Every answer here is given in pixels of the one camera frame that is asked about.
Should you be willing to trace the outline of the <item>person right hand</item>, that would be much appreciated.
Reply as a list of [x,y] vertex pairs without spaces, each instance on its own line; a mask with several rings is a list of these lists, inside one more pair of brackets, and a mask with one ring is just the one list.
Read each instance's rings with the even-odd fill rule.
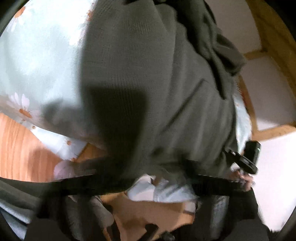
[[232,171],[229,175],[229,178],[232,181],[242,182],[243,191],[248,192],[255,185],[254,179],[248,173],[245,173],[243,170]]

